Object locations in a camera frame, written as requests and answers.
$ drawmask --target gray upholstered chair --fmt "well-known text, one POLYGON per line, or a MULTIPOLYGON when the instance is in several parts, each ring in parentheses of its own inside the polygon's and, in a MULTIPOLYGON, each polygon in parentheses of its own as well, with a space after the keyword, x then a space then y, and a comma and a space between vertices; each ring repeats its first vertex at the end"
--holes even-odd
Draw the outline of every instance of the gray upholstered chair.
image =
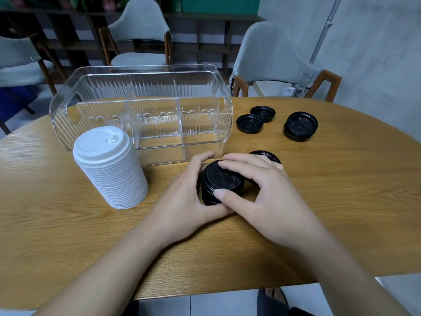
POLYGON ((248 86, 257 81, 281 81, 296 85, 311 98, 324 80, 330 82, 325 101, 333 102, 342 78, 305 62, 291 37, 272 22, 257 22, 244 35, 230 77, 232 94, 248 96, 248 86))
POLYGON ((172 64, 170 29, 155 0, 130 0, 121 17, 109 26, 99 29, 101 43, 108 65, 165 65, 172 64), (108 41, 117 54, 112 60, 108 41), (126 52, 120 54, 116 42, 128 40, 162 41, 165 54, 126 52))
MULTIPOLYGON (((10 88, 14 86, 25 86, 42 84, 46 82, 54 95, 57 93, 50 71, 54 65, 66 79, 66 73, 58 60, 56 60, 44 42, 37 40, 40 47, 45 50, 49 58, 53 61, 45 61, 39 55, 32 40, 36 40, 37 35, 32 35, 23 39, 9 39, 0 36, 0 88, 10 88)), ((23 106, 29 113, 34 114, 28 106, 23 106)), ((10 130, 0 120, 0 128, 9 134, 10 130)))

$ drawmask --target transparent storage box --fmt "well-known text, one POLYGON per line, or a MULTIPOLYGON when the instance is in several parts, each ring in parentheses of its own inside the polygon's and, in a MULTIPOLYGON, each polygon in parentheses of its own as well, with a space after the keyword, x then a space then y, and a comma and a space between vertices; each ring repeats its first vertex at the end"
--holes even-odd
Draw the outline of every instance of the transparent storage box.
POLYGON ((91 128, 120 127, 143 166, 205 151, 221 157, 233 119, 228 87, 209 64, 79 68, 51 100, 50 115, 68 150, 91 128))

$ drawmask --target hand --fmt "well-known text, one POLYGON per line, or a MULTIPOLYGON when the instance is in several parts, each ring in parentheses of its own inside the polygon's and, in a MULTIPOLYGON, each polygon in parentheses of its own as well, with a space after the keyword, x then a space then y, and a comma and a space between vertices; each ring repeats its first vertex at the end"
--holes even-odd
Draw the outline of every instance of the hand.
POLYGON ((186 170, 178 175, 148 215, 149 224, 156 224, 163 235, 163 246, 180 241, 191 235, 205 223, 232 213, 224 204, 203 205, 197 196, 197 177, 202 162, 212 158, 213 152, 192 157, 186 170))
POLYGON ((267 239, 296 248, 321 223, 298 194, 281 164, 266 156, 228 154, 218 162, 223 169, 240 173, 260 186, 250 202, 229 190, 215 190, 221 202, 245 218, 267 239))

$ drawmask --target chair backrest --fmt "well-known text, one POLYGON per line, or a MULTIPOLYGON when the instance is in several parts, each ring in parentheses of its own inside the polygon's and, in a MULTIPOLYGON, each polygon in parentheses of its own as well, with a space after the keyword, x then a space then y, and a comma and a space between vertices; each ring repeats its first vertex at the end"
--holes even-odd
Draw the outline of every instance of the chair backrest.
POLYGON ((0 36, 0 68, 24 65, 41 60, 29 37, 9 39, 0 36))
POLYGON ((108 26, 114 41, 164 41, 170 31, 155 0, 130 0, 120 18, 108 26))
POLYGON ((309 87, 320 71, 300 57, 280 26, 264 21, 251 25, 245 33, 231 80, 239 74, 246 83, 268 80, 309 87))

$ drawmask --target left hand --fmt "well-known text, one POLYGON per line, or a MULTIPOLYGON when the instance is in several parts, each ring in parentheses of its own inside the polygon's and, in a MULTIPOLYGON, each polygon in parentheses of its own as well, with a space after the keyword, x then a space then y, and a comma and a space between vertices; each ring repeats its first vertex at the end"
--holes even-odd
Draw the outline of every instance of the left hand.
POLYGON ((197 196, 196 184, 202 162, 214 155, 214 152, 204 152, 193 156, 185 171, 173 180, 145 218, 149 224, 159 226, 164 237, 163 246, 180 241, 203 224, 232 213, 224 204, 203 205, 197 196))

